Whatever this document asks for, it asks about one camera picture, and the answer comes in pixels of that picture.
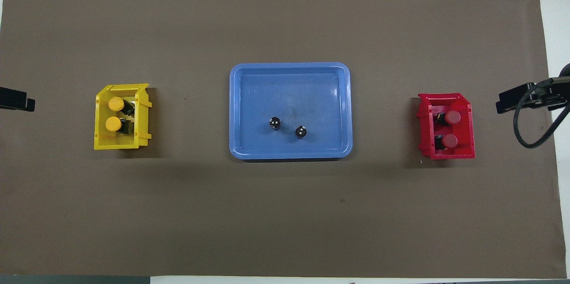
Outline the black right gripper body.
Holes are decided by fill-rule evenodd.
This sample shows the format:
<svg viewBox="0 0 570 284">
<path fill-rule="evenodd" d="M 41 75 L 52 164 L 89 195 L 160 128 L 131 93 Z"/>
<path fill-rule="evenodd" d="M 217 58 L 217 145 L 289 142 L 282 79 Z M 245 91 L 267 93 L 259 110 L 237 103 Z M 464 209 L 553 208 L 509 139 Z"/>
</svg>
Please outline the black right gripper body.
<svg viewBox="0 0 570 284">
<path fill-rule="evenodd" d="M 564 108 L 570 101 L 570 78 L 554 77 L 553 83 L 547 87 L 535 89 L 523 102 L 522 108 L 543 108 L 554 111 Z M 537 83 L 528 82 L 509 89 L 499 94 L 499 101 L 496 102 L 498 114 L 513 111 L 517 107 L 519 100 L 527 90 L 536 86 Z"/>
</svg>

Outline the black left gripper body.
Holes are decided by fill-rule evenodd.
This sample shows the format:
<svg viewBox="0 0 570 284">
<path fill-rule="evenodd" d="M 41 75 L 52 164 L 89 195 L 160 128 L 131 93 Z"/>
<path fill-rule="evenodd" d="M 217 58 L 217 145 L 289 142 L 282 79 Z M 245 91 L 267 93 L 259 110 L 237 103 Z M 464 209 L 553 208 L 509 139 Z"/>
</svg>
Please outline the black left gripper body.
<svg viewBox="0 0 570 284">
<path fill-rule="evenodd" d="M 0 108 L 34 112 L 35 100 L 27 97 L 27 93 L 0 87 Z"/>
</svg>

